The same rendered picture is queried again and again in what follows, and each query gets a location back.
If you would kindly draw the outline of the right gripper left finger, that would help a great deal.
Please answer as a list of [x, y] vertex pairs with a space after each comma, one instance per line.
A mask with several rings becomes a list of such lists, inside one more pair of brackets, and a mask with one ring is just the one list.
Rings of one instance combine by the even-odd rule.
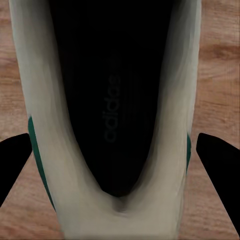
[[0, 142], [0, 207], [33, 151], [28, 133]]

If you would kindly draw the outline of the gym shoe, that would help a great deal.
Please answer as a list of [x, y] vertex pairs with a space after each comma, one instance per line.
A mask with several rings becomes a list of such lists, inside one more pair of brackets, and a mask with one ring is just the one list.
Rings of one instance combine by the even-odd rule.
[[9, 0], [37, 168], [64, 240], [178, 240], [202, 0]]

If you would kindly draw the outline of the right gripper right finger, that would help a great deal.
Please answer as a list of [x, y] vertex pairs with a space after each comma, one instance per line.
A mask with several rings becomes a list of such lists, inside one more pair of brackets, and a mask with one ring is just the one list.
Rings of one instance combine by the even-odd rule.
[[196, 151], [240, 236], [240, 150], [200, 133]]

